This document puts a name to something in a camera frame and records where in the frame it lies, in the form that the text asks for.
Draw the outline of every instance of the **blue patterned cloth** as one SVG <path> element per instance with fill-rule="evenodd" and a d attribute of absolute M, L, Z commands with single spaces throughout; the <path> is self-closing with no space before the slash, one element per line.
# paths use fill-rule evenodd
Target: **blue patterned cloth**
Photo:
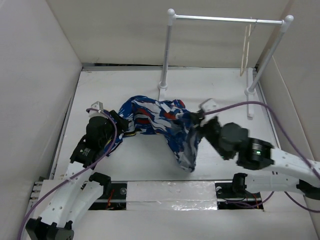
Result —
<path fill-rule="evenodd" d="M 201 137 L 194 129 L 191 112 L 178 99 L 157 101 L 146 96 L 133 96 L 120 108 L 118 114 L 129 120 L 128 130 L 117 137 L 113 152 L 123 138 L 137 133 L 145 135 L 161 134 L 173 151 L 179 166 L 188 172 L 196 167 L 198 145 Z"/>

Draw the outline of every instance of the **white enclosure wall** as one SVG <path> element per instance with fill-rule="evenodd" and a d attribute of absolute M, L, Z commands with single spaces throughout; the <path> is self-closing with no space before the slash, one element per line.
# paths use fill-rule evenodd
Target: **white enclosure wall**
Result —
<path fill-rule="evenodd" d="M 47 174 L 81 64 L 44 0 L 0 0 L 0 239 Z"/>
<path fill-rule="evenodd" d="M 291 1 L 293 24 L 285 34 L 262 78 L 268 104 L 276 111 L 304 154 L 320 160 L 320 2 Z M 295 153 L 277 131 L 281 147 Z M 319 201 L 307 199 L 320 210 Z M 320 236 L 320 214 L 311 214 Z"/>
<path fill-rule="evenodd" d="M 180 15 L 278 20 L 288 0 L 47 0 L 82 63 L 162 65 L 167 10 Z M 254 67 L 272 26 L 257 26 L 250 38 Z M 239 68 L 245 26 L 177 21 L 169 64 Z"/>

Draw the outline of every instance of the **white metal rod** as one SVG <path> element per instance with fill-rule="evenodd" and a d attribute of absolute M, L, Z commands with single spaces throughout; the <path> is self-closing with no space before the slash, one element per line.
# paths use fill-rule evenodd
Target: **white metal rod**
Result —
<path fill-rule="evenodd" d="M 255 92 L 255 88 L 256 88 L 256 85 L 258 84 L 259 82 L 259 79 L 262 75 L 262 73 L 264 72 L 264 70 L 266 69 L 268 63 L 270 62 L 273 54 L 275 53 L 276 49 L 277 49 L 277 46 L 279 45 L 282 37 L 284 36 L 284 34 L 286 33 L 286 31 L 288 30 L 290 24 L 292 23 L 292 21 L 294 20 L 294 17 L 292 15 L 288 15 L 285 17 L 284 19 L 284 24 L 281 26 L 281 29 L 275 39 L 275 41 L 273 42 L 271 48 L 270 48 L 270 51 L 267 53 L 266 57 L 264 58 L 263 62 L 261 63 L 261 65 L 259 66 L 259 71 L 258 73 L 256 74 L 254 80 L 253 80 L 253 83 L 252 85 L 247 88 L 246 91 L 248 91 L 248 93 L 254 93 Z"/>
<path fill-rule="evenodd" d="M 163 57 L 163 67 L 161 72 L 161 82 L 159 83 L 160 88 L 167 88 L 166 78 L 167 78 L 167 71 L 168 71 L 168 65 L 169 65 L 168 58 L 169 58 L 171 30 L 172 30 L 172 25 L 168 25 L 166 28 L 166 39 L 165 39 L 165 48 L 164 48 L 164 57 Z"/>
<path fill-rule="evenodd" d="M 176 20 L 194 20 L 194 21 L 209 21 L 209 22 L 225 22 L 225 23 L 241 23 L 241 24 L 256 24 L 282 26 L 282 20 L 261 20 L 261 19 L 246 19 L 246 18 L 231 18 L 231 17 L 212 17 L 212 16 L 187 16 L 175 15 Z"/>

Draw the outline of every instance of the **cable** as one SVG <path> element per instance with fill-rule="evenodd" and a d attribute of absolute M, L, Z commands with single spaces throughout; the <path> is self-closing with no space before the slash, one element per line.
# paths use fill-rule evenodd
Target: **cable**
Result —
<path fill-rule="evenodd" d="M 254 195 L 254 194 L 252 193 L 252 196 L 253 196 L 254 199 L 255 199 L 255 203 L 256 203 L 256 205 L 257 205 L 256 208 L 259 209 L 258 200 L 257 200 L 256 195 Z"/>
<path fill-rule="evenodd" d="M 309 211 L 309 212 L 311 212 L 311 213 L 320 214 L 320 210 L 309 209 L 309 208 L 303 206 L 302 204 L 300 204 L 299 202 L 297 202 L 296 200 L 294 200 L 294 198 L 293 198 L 292 196 L 290 196 L 289 193 L 287 193 L 286 191 L 285 191 L 284 193 L 288 196 L 288 198 L 290 198 L 290 200 L 291 200 L 292 202 L 294 202 L 295 204 L 297 204 L 300 208 L 303 208 L 304 210 L 307 210 L 307 211 Z"/>
<path fill-rule="evenodd" d="M 249 30 L 248 30 L 248 25 L 245 26 L 241 68 L 240 68 L 240 77 L 244 74 L 245 70 L 247 69 L 247 65 L 248 65 L 249 46 L 250 46 L 249 36 L 251 36 L 251 24 L 249 24 Z"/>
<path fill-rule="evenodd" d="M 110 144 L 109 148 L 107 149 L 107 151 L 97 160 L 95 161 L 94 163 L 92 163 L 91 165 L 89 165 L 87 168 L 81 170 L 80 172 L 76 173 L 75 175 L 71 176 L 70 179 L 74 179 L 76 178 L 77 176 L 79 176 L 80 174 L 84 173 L 85 171 L 91 169 L 91 168 L 94 168 L 112 149 L 112 147 L 114 146 L 115 142 L 116 142 L 116 138 L 117 138 L 117 135 L 118 135 L 118 131 L 117 131 L 117 126 L 116 126 L 116 123 L 114 122 L 114 120 L 108 116 L 106 113 L 104 113 L 103 111 L 101 110 L 97 110 L 97 109 L 94 109 L 94 108 L 88 108 L 86 111 L 96 111 L 96 112 L 99 112 L 100 114 L 104 115 L 107 119 L 110 120 L 110 122 L 112 123 L 113 127 L 114 127 L 114 137 L 113 137 L 113 140 L 112 140 L 112 143 Z M 62 187 L 63 185 L 65 185 L 66 183 L 68 183 L 69 180 L 65 180 L 63 181 L 62 183 L 58 184 L 56 187 L 54 187 L 53 189 L 51 189 L 49 192 L 47 192 L 47 194 L 45 194 L 42 198 L 40 198 L 33 206 L 32 208 L 27 212 L 27 214 L 25 215 L 25 217 L 23 218 L 22 220 L 22 223 L 21 223 L 21 226 L 20 226 L 20 229 L 19 229 L 19 232 L 18 232 L 18 237 L 17 237 L 17 240 L 21 240 L 21 237 L 22 237 L 22 233 L 24 231 L 24 226 L 27 222 L 27 220 L 29 219 L 31 213 L 35 210 L 35 208 L 43 201 L 45 200 L 50 194 L 52 194 L 55 190 L 57 190 L 58 188 Z"/>
<path fill-rule="evenodd" d="M 260 105 L 265 107 L 266 109 L 269 110 L 269 112 L 271 113 L 271 115 L 273 116 L 273 119 L 275 120 L 276 124 L 279 126 L 281 132 L 283 133 L 283 135 L 285 136 L 285 138 L 288 140 L 288 142 L 290 143 L 290 145 L 293 147 L 293 149 L 300 155 L 300 157 L 302 158 L 302 160 L 304 161 L 304 163 L 312 170 L 312 172 L 314 173 L 314 175 L 320 180 L 320 174 L 317 172 L 317 170 L 312 166 L 312 164 L 307 160 L 307 158 L 305 157 L 305 155 L 298 149 L 298 147 L 294 144 L 294 142 L 291 140 L 291 138 L 289 137 L 289 135 L 287 134 L 286 130 L 284 129 L 284 127 L 282 126 L 282 124 L 280 123 L 277 115 L 275 114 L 275 112 L 271 109 L 271 107 L 269 107 L 267 104 L 263 103 L 263 102 L 259 102 L 259 101 L 243 101 L 243 102 L 239 102 L 230 106 L 225 106 L 222 107 L 220 109 L 217 110 L 213 110 L 213 111 L 208 111 L 208 112 L 204 112 L 203 115 L 210 115 L 210 114 L 215 114 L 215 113 L 219 113 L 225 110 L 229 110 L 229 109 L 233 109 L 242 105 Z M 259 204 L 253 205 L 251 207 L 257 207 L 260 206 L 261 204 L 265 203 L 268 199 L 270 199 L 270 197 L 274 194 L 274 192 L 272 192 L 270 194 L 269 197 L 267 197 L 264 201 L 260 202 Z M 297 204 L 299 207 L 312 212 L 312 213 L 320 213 L 320 210 L 313 210 L 313 209 L 309 209 L 305 206 L 302 206 L 300 203 L 298 203 L 297 201 L 295 201 L 287 192 L 285 192 L 285 194 L 295 203 Z"/>
<path fill-rule="evenodd" d="M 110 200 L 112 199 L 112 195 L 114 194 L 115 190 L 112 189 L 110 197 L 108 198 L 108 203 L 106 204 L 106 209 L 110 206 Z"/>
<path fill-rule="evenodd" d="M 273 196 L 274 193 L 275 193 L 274 191 L 271 192 L 270 195 L 265 200 L 263 200 L 262 202 L 260 202 L 258 204 L 255 204 L 255 205 L 250 205 L 249 203 L 246 203 L 243 201 L 228 201 L 228 203 L 236 204 L 237 206 L 242 205 L 241 207 L 244 209 L 254 209 L 254 208 L 264 204 L 266 201 L 268 201 Z"/>

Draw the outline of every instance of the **garment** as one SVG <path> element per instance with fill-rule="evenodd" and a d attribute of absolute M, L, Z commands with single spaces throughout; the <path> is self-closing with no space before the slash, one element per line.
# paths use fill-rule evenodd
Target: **garment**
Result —
<path fill-rule="evenodd" d="M 129 120 L 129 127 L 116 139 L 112 151 L 122 143 L 123 138 L 132 137 L 137 133 L 161 134 L 173 151 L 179 166 L 188 172 L 195 170 L 201 137 L 194 128 L 192 113 L 186 109 L 181 100 L 157 101 L 137 95 L 128 99 L 118 114 Z"/>

